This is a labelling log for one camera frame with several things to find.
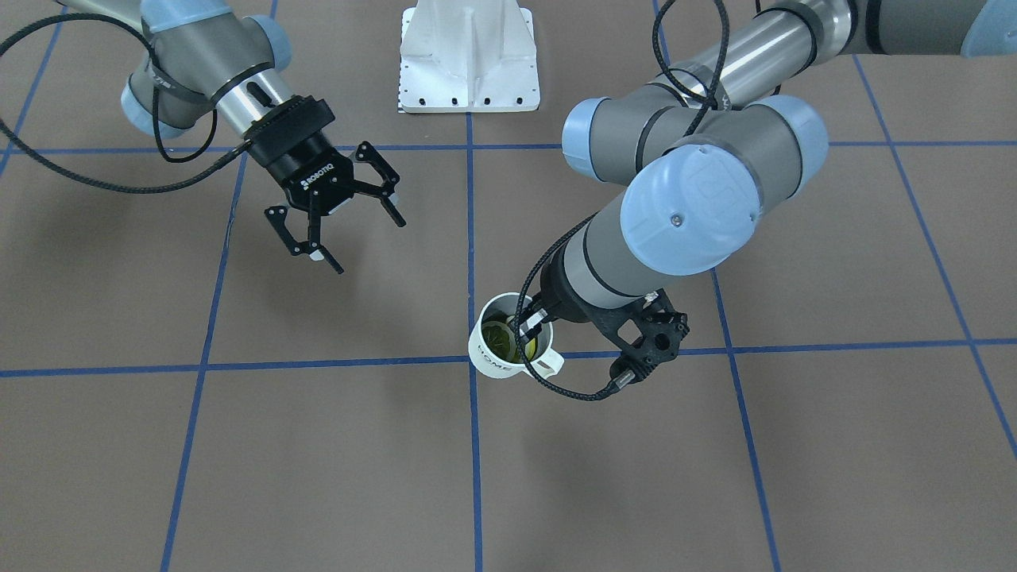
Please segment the white mounting plate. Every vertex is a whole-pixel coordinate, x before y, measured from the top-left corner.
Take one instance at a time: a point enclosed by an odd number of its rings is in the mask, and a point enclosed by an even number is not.
[[[429,50],[427,55],[402,54],[400,65],[399,111],[400,113],[505,113],[535,111],[540,106],[540,82],[537,76],[536,43],[533,36],[533,13],[526,8],[518,8],[525,27],[500,22],[501,35],[491,35],[487,39],[505,38],[518,43],[532,45],[532,55],[503,57],[503,47],[491,42],[484,43],[479,37],[470,14],[463,14],[458,34],[441,30],[420,31],[426,35]],[[402,37],[406,47],[406,35],[417,8],[407,8],[403,12]],[[447,42],[450,38],[460,38],[470,46],[432,46]],[[441,53],[453,50],[468,54],[468,63],[460,69],[450,69],[448,62],[440,61]],[[481,62],[489,65],[483,68]]]

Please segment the white plastic base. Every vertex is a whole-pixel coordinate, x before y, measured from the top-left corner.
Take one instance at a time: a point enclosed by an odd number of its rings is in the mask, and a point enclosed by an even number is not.
[[[420,0],[403,12],[400,53],[401,112],[540,106],[533,14],[516,0]]]

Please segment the brown floor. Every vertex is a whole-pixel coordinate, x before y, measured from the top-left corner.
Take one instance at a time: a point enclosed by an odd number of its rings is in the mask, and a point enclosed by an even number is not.
[[[586,404],[478,377],[466,339],[622,190],[556,146],[578,102],[654,75],[654,0],[524,2],[541,108],[472,117],[396,112],[412,2],[230,4],[275,12],[284,76],[336,111],[334,144],[381,148],[409,225],[366,198],[325,219],[339,277],[287,255],[246,158],[126,196],[0,144],[0,570],[1017,569],[1017,57],[788,81],[827,121],[823,171],[669,290],[684,355]],[[681,4],[683,57],[717,24]],[[5,0],[0,36],[59,10]],[[89,175],[190,176],[236,136],[163,163],[119,111],[141,53],[40,32],[0,60],[0,116]],[[554,380],[598,389],[611,345],[555,327]]]

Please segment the floor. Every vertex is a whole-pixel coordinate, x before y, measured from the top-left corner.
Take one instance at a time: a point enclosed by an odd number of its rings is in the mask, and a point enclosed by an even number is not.
[[[407,0],[234,0],[271,13],[326,133],[402,174],[398,229],[324,224],[346,267],[291,259],[242,158],[125,196],[0,145],[0,569],[1017,569],[1017,58],[842,56],[785,84],[826,118],[821,174],[715,271],[671,291],[683,355],[600,404],[478,377],[476,312],[621,191],[560,128],[655,73],[656,0],[528,0],[543,101],[396,113]],[[680,3],[675,57],[716,41]],[[729,1],[733,25],[753,2]],[[0,36],[60,6],[5,0]],[[141,57],[98,23],[0,60],[0,116],[125,184],[190,176],[121,116]],[[180,144],[196,147],[207,121]],[[616,352],[556,327],[560,385]]]

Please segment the robotiq logo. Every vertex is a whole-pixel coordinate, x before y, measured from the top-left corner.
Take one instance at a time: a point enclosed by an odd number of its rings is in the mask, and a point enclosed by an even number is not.
[[[300,181],[300,184],[303,185],[304,190],[307,190],[308,188],[310,188],[312,182],[320,179],[322,175],[324,175],[328,171],[332,171],[335,168],[336,168],[336,166],[333,165],[332,163],[330,163],[330,164],[325,165],[324,167],[321,167],[317,171],[314,171],[313,175],[311,175],[311,176],[307,177],[306,179]]]

